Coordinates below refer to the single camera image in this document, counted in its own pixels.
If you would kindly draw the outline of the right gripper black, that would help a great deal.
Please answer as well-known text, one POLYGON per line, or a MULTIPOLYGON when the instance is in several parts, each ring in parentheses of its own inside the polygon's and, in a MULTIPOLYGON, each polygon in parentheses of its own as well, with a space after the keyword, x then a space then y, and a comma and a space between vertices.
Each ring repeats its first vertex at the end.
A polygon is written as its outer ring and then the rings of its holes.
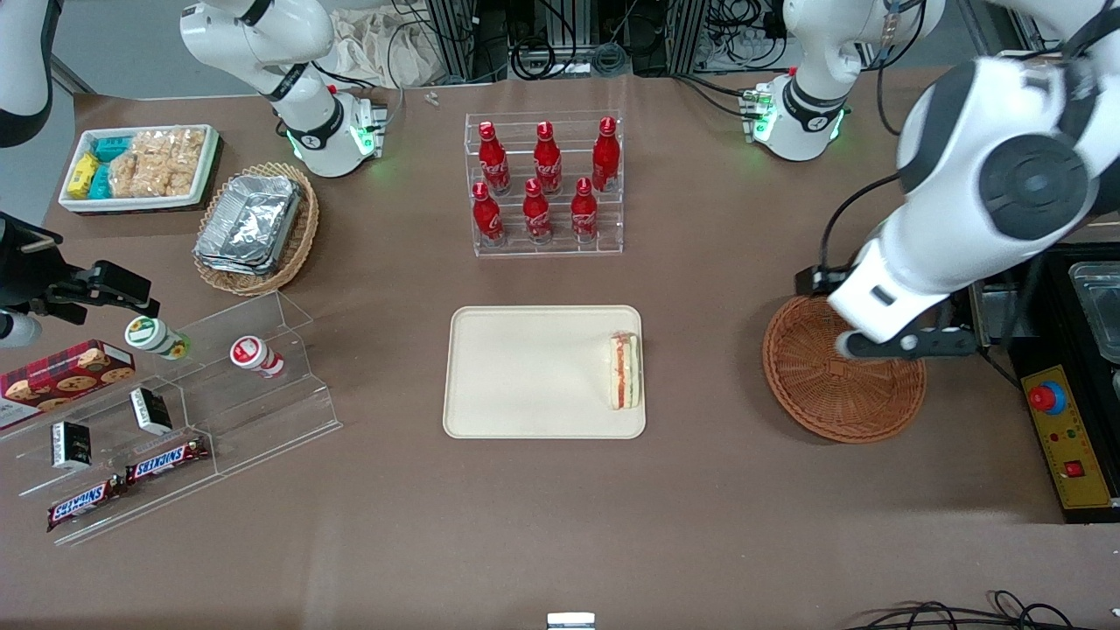
POLYGON ((99 260, 83 274, 99 295, 83 295, 81 269, 60 254, 59 233, 1 215, 1 305, 8 312, 41 312, 56 319, 87 319, 88 307, 113 306, 156 318, 161 304, 151 299, 151 280, 114 262, 99 260), (136 299, 149 299, 136 302, 136 299))

